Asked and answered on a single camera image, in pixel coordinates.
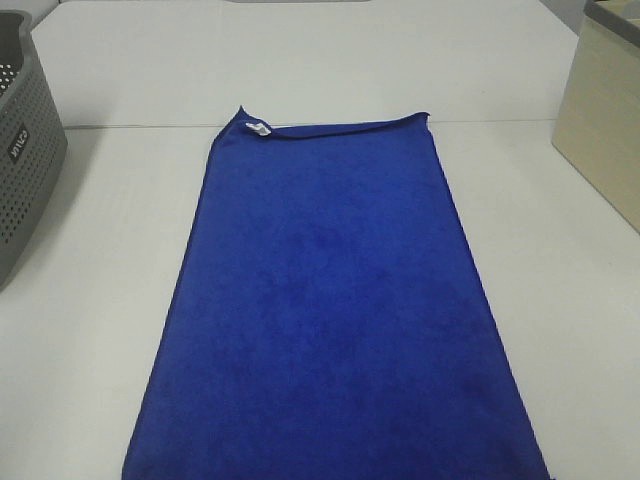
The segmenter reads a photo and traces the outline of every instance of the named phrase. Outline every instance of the blue towel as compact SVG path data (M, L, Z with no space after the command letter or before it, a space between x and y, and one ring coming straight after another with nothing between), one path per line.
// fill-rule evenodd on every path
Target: blue towel
M122 478L549 479L427 114L225 127Z

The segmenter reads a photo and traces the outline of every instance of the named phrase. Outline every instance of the towel tag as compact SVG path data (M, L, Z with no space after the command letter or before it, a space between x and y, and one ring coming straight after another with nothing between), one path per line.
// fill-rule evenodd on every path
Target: towel tag
M264 123L246 123L245 125L261 137L271 134L271 130Z

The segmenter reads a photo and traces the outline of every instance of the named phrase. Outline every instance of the gray plastic basket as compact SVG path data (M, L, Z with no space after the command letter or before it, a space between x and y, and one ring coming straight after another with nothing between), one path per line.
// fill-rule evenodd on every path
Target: gray plastic basket
M0 11L0 285L33 233L67 150L25 12Z

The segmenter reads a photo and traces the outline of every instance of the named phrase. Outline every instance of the white table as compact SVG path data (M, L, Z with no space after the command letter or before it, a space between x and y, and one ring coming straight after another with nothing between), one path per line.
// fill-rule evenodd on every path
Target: white table
M576 46L534 0L68 2L34 40L67 126L553 119Z
M418 8L416 2L395 3ZM364 39L384 28L388 28L386 35L393 36L393 28L402 26L401 14L394 14L384 2L373 4L387 9L385 21L378 21L376 28L366 30L368 22L351 20ZM95 48L97 59L110 58L127 68L138 65L139 70L130 72L138 80L148 72L142 60L132 58L145 51L144 45L148 47L146 68L152 74L160 68L158 45L170 46L163 35L171 33L169 20L175 7L125 3L130 13L141 9L136 21L111 12L121 5L68 3L38 27L38 48L43 50L41 56L67 124L225 123L239 102L234 95L240 97L251 83L243 79L242 65L232 62L233 55L225 60L229 62L225 75L242 85L234 86L229 80L223 85L228 91L218 91L210 88L206 78L188 80L191 83L181 93L182 103L175 99L171 103L175 109L156 105L159 89L154 86L138 92L125 90L126 84L112 71L117 70L114 65L104 67L107 80L100 83L94 72L96 64L88 61L89 50L84 60L74 57L78 47L65 37L71 32L74 38L84 39L85 46L89 42L87 49ZM149 8L146 22L142 21L144 5ZM426 75L417 61L423 48L410 42L413 47L407 55L415 66L407 63L405 67L407 71L425 70L423 80L429 85L424 95L411 90L415 85L408 80L407 91L381 90L371 97L371 104L364 102L367 95L360 96L357 88L353 89L355 98L343 95L342 104L336 96L325 97L322 92L343 88L333 69L345 55L327 68L324 90L313 98L306 95L312 87L322 85L320 80L313 80L311 86L295 83L290 89L292 98L308 103L284 101L285 90L281 89L273 98L249 92L256 103L247 106L273 123L298 123L389 118L407 113L401 110L421 108L411 103L412 95L414 101L424 102L424 108L434 113L431 128L438 152L552 475L559 480L629 480L640 471L636 455L640 444L640 236L553 149L549 142L553 121L537 118L555 115L565 80L556 78L562 76L558 69L566 72L571 58L570 52L563 53L569 50L563 42L548 38L564 36L556 30L554 17L538 10L533 0L488 0L485 5L527 13L533 23L523 24L521 18L515 25L506 15L499 19L489 15L482 22L460 19L464 9L457 1L432 3L433 12L424 7L424 21L434 24L426 43L439 45L442 55L441 60L434 56L424 65L447 63L448 85L446 73L436 72L435 79ZM297 47L284 44L286 35L279 36L273 22L300 34L315 25L301 6L277 6L279 13L273 18L264 18L268 12L264 6L240 7L237 12L254 18L251 30L271 25L270 35L279 39L276 43L290 49ZM263 27L253 7L261 9ZM331 17L338 22L337 32L346 32L350 19L316 7L317 25L328 25ZM227 5L207 8L222 15ZM481 13L473 8L472 13ZM77 15L77 28L72 28L74 22L64 12ZM158 27L159 17L165 14L163 30ZM105 22L117 20L114 25L118 28L112 34L120 31L120 36L94 39L92 30L106 32L97 23L100 15ZM175 27L184 33L184 26L190 25L186 35L191 40L185 39L183 45L195 38L209 38L211 18L187 16L188 22ZM433 17L447 21L448 28L435 25L438 22ZM300 21L297 27L288 25L296 24L296 19ZM304 28L302 20L308 22ZM474 28L486 30L488 36L476 38L476 43L468 43L471 37L465 37L465 42L453 38L446 44L444 32L455 31L459 21L481 25ZM498 95L495 85L486 96L465 92L464 87L474 88L475 81L459 80L454 73L471 71L473 58L481 58L487 42L493 42L491 32L507 28L505 25L514 38L524 31L528 38L547 42L544 48L551 59L557 55L557 64L551 60L548 69L537 72L537 81L530 82L531 95L518 93L515 87ZM549 31L536 32L545 26ZM130 48L116 51L116 37L129 38ZM247 37L236 34L233 38L236 41L225 47L229 51L248 47ZM305 38L310 43L315 37ZM48 45L54 40L71 48L66 50L68 58ZM512 45L515 51L524 48L519 41ZM256 62L261 65L258 70L269 72L266 58L275 57L262 56L258 47L246 51L246 62ZM486 77L478 66L474 80L511 75L525 81L527 76L516 71L526 68L527 62L509 66L519 56L504 48L510 60L494 65L495 73ZM538 48L542 53L541 46L531 46L535 52ZM460 65L450 61L456 55ZM564 57L562 66L560 57ZM188 63L180 61L183 66ZM319 68L311 57L299 62L312 71ZM280 71L276 67L289 71L279 63L273 66L272 75ZM359 68L365 67L363 61ZM404 81L405 67L385 78L397 76ZM211 66L198 68L200 75L213 75ZM301 77L315 78L306 70L294 70ZM278 88L281 76L267 78L265 85ZM361 77L366 76L343 70L342 79L348 85L355 85ZM379 85L387 80L380 80ZM365 78L362 88L368 91L372 82ZM440 89L437 96L430 96L428 92L435 88ZM457 101L458 94L466 100ZM503 118L499 114L523 121L487 121L493 116ZM60 183L14 278L0 293L0 478L119 479L186 246L204 163L218 131L218 127L193 126L68 130L70 154Z

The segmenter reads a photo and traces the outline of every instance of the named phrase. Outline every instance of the perforated basket side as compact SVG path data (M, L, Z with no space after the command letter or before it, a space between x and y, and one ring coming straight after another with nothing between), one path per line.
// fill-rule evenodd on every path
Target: perforated basket side
M0 25L5 15L0 13ZM14 73L8 74L11 80L2 83L6 88L0 88L4 91L0 98L0 283L24 249L47 204L67 146L44 72L25 28L29 18L21 18L21 59L16 60L15 54L13 63L2 63L0 59L2 65L19 66L19 70L10 70Z

